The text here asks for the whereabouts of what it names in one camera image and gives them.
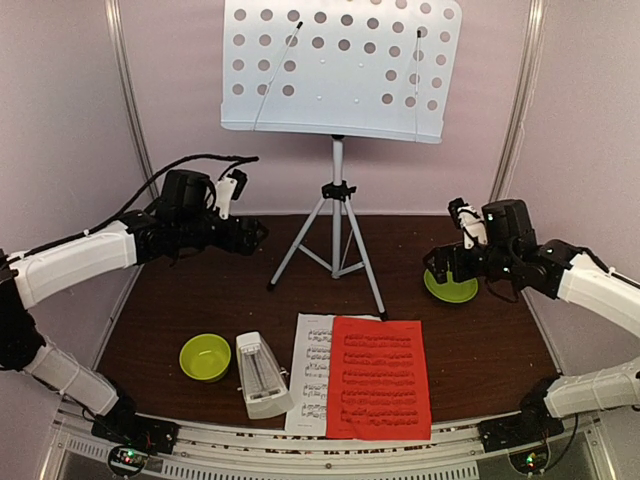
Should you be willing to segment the red sheet music page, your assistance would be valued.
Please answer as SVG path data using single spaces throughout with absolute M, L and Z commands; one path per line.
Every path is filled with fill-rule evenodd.
M 327 394 L 329 439 L 428 441 L 432 415 L 422 324 L 334 319 Z

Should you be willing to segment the white folding music stand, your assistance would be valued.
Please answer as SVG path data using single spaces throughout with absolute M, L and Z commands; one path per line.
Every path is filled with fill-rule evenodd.
M 332 218 L 333 278 L 363 271 L 386 319 L 344 176 L 348 138 L 442 140 L 463 21 L 455 1 L 228 1 L 223 6 L 220 124 L 230 131 L 315 134 L 332 174 L 290 245 L 322 211 Z

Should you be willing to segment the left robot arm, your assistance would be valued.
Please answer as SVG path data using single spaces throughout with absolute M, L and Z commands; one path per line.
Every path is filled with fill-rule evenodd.
M 144 210 L 126 209 L 95 232 L 83 232 L 40 250 L 1 258 L 1 367 L 25 372 L 97 416 L 123 444 L 144 433 L 123 393 L 100 374 L 60 350 L 36 328 L 30 308 L 104 273 L 166 257 L 177 261 L 208 247 L 248 256 L 268 231 L 254 217 L 231 215 L 247 176 L 239 169 L 217 181 L 174 169 L 161 196 Z

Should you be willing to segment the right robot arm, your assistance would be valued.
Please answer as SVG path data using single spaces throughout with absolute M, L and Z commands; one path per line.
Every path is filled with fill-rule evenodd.
M 437 284 L 506 281 L 514 293 L 533 289 L 639 333 L 638 281 L 607 266 L 587 247 L 559 239 L 539 243 L 523 200 L 499 200 L 476 209 L 456 198 L 448 212 L 463 238 L 424 256 L 423 265 Z M 541 381 L 524 398 L 512 430 L 519 440 L 530 442 L 550 426 L 551 418 L 620 407 L 639 407 L 637 359 Z

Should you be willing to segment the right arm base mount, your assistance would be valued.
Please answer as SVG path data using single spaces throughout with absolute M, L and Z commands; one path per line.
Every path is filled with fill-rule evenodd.
M 538 381 L 520 401 L 518 413 L 478 424 L 486 453 L 542 442 L 564 432 L 563 422 L 552 417 L 544 403 L 549 387 L 557 379 L 558 376 Z

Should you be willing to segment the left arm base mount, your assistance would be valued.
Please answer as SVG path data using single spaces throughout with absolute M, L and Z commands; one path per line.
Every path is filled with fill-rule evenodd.
M 96 414 L 91 428 L 94 437 L 149 454 L 171 454 L 178 433 L 175 422 L 137 414 L 135 402 L 127 396 L 119 398 L 105 415 Z

